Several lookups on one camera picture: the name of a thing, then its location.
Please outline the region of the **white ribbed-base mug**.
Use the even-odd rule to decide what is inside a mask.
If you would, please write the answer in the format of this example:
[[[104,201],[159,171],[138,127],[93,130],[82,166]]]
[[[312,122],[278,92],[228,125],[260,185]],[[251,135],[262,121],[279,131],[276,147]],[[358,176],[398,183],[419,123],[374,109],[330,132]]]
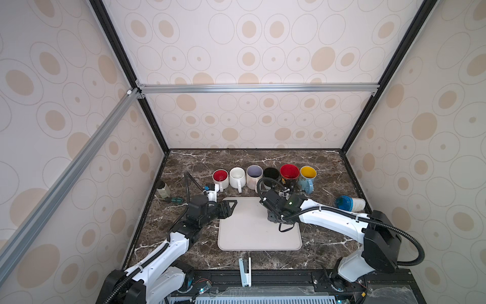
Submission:
[[[238,190],[238,193],[242,193],[242,189],[246,185],[245,170],[241,167],[232,168],[229,172],[229,182],[232,188]]]

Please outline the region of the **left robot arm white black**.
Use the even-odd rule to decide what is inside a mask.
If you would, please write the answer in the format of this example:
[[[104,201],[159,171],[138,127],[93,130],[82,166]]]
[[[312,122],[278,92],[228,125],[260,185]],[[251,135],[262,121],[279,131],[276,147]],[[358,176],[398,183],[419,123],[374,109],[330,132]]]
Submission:
[[[171,226],[167,238],[143,260],[105,279],[97,303],[167,303],[174,291],[192,289],[191,266],[177,259],[198,241],[204,227],[229,218],[237,200],[217,201],[217,190],[202,187],[184,173],[187,208]]]

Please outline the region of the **black white mug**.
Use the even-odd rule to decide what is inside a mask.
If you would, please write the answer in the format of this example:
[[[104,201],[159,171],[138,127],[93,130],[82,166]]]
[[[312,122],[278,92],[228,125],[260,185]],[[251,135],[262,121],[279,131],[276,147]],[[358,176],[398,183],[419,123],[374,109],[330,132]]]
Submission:
[[[280,172],[277,168],[274,167],[267,167],[266,169],[264,169],[263,177],[268,177],[280,182]],[[272,186],[274,186],[274,183],[270,181],[264,181],[263,184],[266,188],[271,188]]]

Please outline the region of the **pink iridescent mug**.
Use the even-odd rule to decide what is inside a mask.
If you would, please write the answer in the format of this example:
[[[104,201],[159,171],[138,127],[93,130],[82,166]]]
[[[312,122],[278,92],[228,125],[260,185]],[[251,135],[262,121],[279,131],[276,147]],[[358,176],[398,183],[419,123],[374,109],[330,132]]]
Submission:
[[[257,192],[257,183],[263,177],[263,169],[259,165],[250,165],[246,170],[246,186]]]

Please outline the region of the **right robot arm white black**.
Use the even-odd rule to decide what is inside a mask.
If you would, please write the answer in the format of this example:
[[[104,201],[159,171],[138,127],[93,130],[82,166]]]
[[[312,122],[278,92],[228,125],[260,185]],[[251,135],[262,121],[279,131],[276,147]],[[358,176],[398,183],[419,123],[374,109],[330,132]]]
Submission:
[[[425,250],[411,234],[393,226],[380,211],[371,214],[349,212],[323,205],[269,177],[256,185],[260,203],[269,219],[291,230],[296,224],[310,224],[343,234],[359,243],[352,254],[339,258],[328,275],[333,288],[344,288],[371,272],[393,274],[402,266],[416,266]]]

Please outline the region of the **plain white mug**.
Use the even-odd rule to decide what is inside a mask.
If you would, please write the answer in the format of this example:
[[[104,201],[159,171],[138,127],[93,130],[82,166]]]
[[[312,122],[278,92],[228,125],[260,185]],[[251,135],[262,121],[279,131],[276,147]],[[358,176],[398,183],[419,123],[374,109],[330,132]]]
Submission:
[[[224,192],[229,187],[229,173],[226,170],[218,169],[214,171],[212,178],[220,192]]]

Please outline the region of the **blue butterfly mug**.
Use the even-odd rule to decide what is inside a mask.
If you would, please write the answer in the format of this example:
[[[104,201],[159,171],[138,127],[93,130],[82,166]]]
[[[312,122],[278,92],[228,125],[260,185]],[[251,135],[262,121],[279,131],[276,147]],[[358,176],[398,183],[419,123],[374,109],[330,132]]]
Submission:
[[[298,186],[301,191],[310,195],[314,191],[314,180],[317,176],[317,172],[313,167],[304,166],[300,169],[300,176],[298,180]]]

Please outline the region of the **black skull mug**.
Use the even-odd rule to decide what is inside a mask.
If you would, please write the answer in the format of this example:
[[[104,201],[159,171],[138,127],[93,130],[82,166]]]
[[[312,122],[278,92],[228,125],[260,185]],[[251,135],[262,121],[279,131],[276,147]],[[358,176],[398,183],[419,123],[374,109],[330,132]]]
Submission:
[[[297,186],[300,171],[293,164],[285,164],[280,168],[280,176],[282,178],[282,184],[286,188],[294,190],[294,188]]]

